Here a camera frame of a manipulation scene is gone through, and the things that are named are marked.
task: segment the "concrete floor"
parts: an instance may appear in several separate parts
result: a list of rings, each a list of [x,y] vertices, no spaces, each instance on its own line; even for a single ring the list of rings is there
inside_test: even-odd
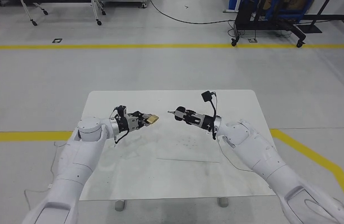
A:
[[[221,13],[226,0],[155,0],[171,16],[194,22],[233,19]],[[98,27],[89,4],[44,4],[49,16],[30,7],[0,8],[0,45],[229,43],[228,24],[188,25],[147,9],[106,7]],[[318,24],[322,34],[307,44],[344,44],[344,24]],[[240,41],[254,32],[247,32]],[[296,43],[257,32],[259,43]],[[93,90],[252,89],[270,128],[283,132],[344,170],[344,49],[79,49],[0,50],[0,132],[72,130]],[[333,175],[275,139],[283,159],[302,177],[344,203]],[[24,189],[51,182],[53,142],[0,143],[0,223],[20,223],[28,211]],[[32,206],[45,193],[28,193]],[[129,201],[79,204],[79,223],[288,223],[276,196]]]

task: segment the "caster wheel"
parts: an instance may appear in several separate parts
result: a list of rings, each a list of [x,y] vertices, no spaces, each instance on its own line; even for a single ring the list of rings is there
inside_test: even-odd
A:
[[[232,46],[236,46],[237,45],[237,41],[235,39],[232,39]]]
[[[302,46],[303,46],[303,42],[300,41],[300,40],[298,40],[298,41],[297,41],[297,44],[296,44],[296,47],[297,47],[297,48],[301,48]]]

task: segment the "gold object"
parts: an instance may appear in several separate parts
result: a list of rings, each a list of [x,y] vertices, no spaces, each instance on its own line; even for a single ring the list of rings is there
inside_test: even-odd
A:
[[[147,122],[149,122],[150,124],[153,124],[154,122],[156,122],[159,119],[159,117],[157,115],[151,115],[148,119]]]

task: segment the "yellow floor line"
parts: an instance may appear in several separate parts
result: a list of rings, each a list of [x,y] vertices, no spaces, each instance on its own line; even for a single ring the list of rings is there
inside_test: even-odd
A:
[[[66,141],[72,132],[0,132],[0,142]]]
[[[329,170],[334,175],[334,177],[338,181],[341,189],[344,192],[344,171],[338,165],[329,161],[328,159],[326,159],[322,155],[319,155],[318,153],[314,152],[312,149],[301,144],[300,142],[294,140],[293,138],[291,138],[287,134],[281,132],[280,130],[271,129],[270,131],[271,131],[271,134],[273,137],[281,140],[285,144],[289,145],[290,147],[294,148],[295,150],[297,150],[298,152],[300,152],[301,154],[306,156],[307,158],[313,160],[314,162],[316,162],[320,166]]]
[[[341,189],[344,192],[344,172],[343,170],[333,162],[329,161],[325,157],[314,152],[312,149],[294,140],[287,134],[281,132],[278,129],[270,129],[274,138],[281,140],[283,143],[294,148],[298,152],[302,153],[307,158],[313,160],[317,164],[321,165],[325,169],[329,170],[338,181]],[[72,132],[0,132],[0,142],[23,142],[23,141],[66,141]]]
[[[233,48],[227,44],[76,44],[76,45],[0,45],[0,50],[48,49],[136,49],[136,48]],[[295,48],[295,44],[238,44],[236,48]],[[303,48],[344,49],[344,44],[305,44]]]

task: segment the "white table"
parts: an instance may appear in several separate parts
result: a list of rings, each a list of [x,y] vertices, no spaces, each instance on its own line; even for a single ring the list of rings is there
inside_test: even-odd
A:
[[[131,132],[116,146],[106,142],[99,164],[87,181],[80,200],[160,199],[274,195],[252,172],[240,171],[222,155],[206,131],[178,122],[168,110],[178,106],[213,115],[203,102],[203,90],[94,91],[82,117],[109,117],[114,107],[127,106],[160,119]],[[225,121],[248,120],[272,144],[272,136],[252,90],[216,90],[217,114]],[[222,149],[233,164],[248,169],[223,141]]]

